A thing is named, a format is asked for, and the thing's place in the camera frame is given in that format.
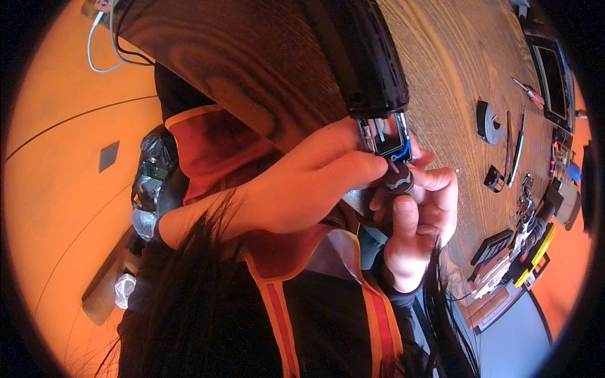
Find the metal parts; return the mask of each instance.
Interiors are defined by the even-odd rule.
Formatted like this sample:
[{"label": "metal parts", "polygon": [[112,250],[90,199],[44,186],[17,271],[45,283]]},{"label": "metal parts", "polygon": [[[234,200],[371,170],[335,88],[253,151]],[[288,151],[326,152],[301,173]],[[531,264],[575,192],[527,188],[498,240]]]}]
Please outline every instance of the metal parts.
[{"label": "metal parts", "polygon": [[493,146],[504,138],[504,129],[495,121],[496,117],[490,104],[485,101],[477,103],[477,133],[481,139]]},{"label": "metal parts", "polygon": [[491,166],[483,184],[492,192],[500,193],[504,188],[504,176],[494,166]]}]

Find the black sleeve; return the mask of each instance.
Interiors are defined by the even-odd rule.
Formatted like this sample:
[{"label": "black sleeve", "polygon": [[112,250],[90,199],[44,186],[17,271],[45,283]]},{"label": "black sleeve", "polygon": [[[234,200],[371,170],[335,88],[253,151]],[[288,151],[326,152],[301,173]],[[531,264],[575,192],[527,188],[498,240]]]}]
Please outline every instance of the black sleeve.
[{"label": "black sleeve", "polygon": [[397,320],[397,326],[401,332],[401,338],[404,343],[406,341],[415,343],[414,337],[414,321],[412,318],[412,305],[416,300],[416,295],[420,292],[422,283],[418,288],[409,293],[400,293],[387,283],[387,280],[382,276],[382,266],[384,265],[384,250],[381,250],[376,255],[376,260],[372,266],[372,273],[378,282],[378,286],[391,301],[393,313]]}]

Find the wood grain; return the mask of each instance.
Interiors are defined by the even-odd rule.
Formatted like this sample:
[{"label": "wood grain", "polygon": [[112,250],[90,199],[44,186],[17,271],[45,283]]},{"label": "wood grain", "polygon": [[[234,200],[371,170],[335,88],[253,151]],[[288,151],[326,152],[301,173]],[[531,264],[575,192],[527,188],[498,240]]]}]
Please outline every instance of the wood grain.
[{"label": "wood grain", "polygon": [[[435,153],[433,168],[459,170],[459,222],[448,270],[461,283],[483,239],[514,226],[510,216],[527,172],[535,180],[534,198],[543,195],[553,126],[511,79],[539,88],[508,1],[379,5],[410,86],[410,127],[421,147]],[[137,0],[121,35],[282,151],[346,115],[329,66],[293,2]],[[499,194],[483,179],[490,165],[504,172],[506,142],[491,146],[479,138],[478,100],[489,102],[504,125],[511,112],[513,143],[528,106],[518,174],[513,187]]]}]

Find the red handle tool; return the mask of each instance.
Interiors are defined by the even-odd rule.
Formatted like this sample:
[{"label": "red handle tool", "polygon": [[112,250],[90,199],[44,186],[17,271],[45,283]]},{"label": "red handle tool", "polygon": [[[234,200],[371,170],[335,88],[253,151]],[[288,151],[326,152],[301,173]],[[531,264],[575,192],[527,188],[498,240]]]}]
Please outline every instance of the red handle tool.
[{"label": "red handle tool", "polygon": [[528,95],[529,99],[531,100],[531,102],[534,103],[535,106],[537,106],[540,109],[544,109],[545,103],[544,103],[544,99],[542,98],[542,96],[537,94],[530,86],[527,86],[527,85],[521,83],[519,80],[515,79],[514,77],[512,79],[515,83],[519,84],[521,86],[521,88],[523,88],[523,91],[525,92],[526,95]]}]

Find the orange floor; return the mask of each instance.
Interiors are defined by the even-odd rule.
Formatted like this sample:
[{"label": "orange floor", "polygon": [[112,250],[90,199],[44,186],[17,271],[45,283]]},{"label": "orange floor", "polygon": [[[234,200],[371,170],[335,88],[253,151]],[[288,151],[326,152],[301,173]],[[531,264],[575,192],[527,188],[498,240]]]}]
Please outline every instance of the orange floor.
[{"label": "orange floor", "polygon": [[[80,298],[131,224],[139,145],[162,117],[152,67],[90,69],[92,21],[81,6],[71,1],[56,19],[22,84],[6,156],[19,150],[5,164],[4,201],[11,262],[41,338],[67,375],[92,376],[122,312],[97,327]],[[91,46],[97,67],[118,63],[107,29],[97,28]],[[115,164],[98,173],[100,150],[118,140]]]}]

